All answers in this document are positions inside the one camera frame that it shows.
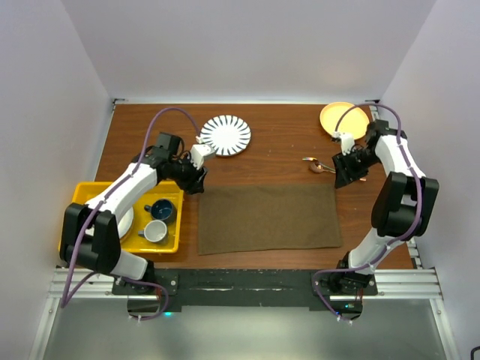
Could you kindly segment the brown cloth napkin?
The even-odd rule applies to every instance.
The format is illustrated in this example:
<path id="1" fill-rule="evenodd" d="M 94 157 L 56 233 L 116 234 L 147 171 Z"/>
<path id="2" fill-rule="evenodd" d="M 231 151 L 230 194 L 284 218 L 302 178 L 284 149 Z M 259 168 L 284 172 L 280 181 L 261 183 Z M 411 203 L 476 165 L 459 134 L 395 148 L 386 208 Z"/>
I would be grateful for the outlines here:
<path id="1" fill-rule="evenodd" d="M 330 184 L 217 186 L 199 198 L 200 255 L 343 243 Z"/>

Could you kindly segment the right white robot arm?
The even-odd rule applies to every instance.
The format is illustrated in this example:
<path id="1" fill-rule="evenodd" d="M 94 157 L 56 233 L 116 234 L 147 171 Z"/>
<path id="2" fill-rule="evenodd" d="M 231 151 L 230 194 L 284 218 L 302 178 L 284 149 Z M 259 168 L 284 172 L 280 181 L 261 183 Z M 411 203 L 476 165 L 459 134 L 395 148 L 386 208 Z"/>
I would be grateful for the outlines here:
<path id="1" fill-rule="evenodd" d="M 416 165 L 406 134 L 384 120 L 367 126 L 364 147 L 351 145 L 332 160 L 336 188 L 364 178 L 375 164 L 385 171 L 385 182 L 373 205 L 370 231 L 325 282 L 331 292 L 349 295 L 367 287 L 380 262 L 401 243 L 425 233 L 440 184 Z"/>

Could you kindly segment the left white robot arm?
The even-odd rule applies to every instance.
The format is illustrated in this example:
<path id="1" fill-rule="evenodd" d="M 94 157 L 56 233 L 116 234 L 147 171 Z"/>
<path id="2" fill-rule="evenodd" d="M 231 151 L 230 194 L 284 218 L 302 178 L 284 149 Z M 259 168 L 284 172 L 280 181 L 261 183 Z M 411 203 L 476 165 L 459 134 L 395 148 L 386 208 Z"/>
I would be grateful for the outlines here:
<path id="1" fill-rule="evenodd" d="M 152 264 L 122 250 L 118 223 L 143 194 L 163 180 L 173 180 L 187 194 L 204 191 L 208 172 L 204 163 L 215 156 L 215 150 L 199 140 L 180 156 L 181 144 L 181 137 L 160 133 L 156 143 L 144 145 L 106 190 L 84 204 L 73 202 L 66 208 L 59 256 L 68 265 L 69 278 L 81 266 L 102 275 L 129 278 L 130 287 L 139 294 L 154 289 Z"/>

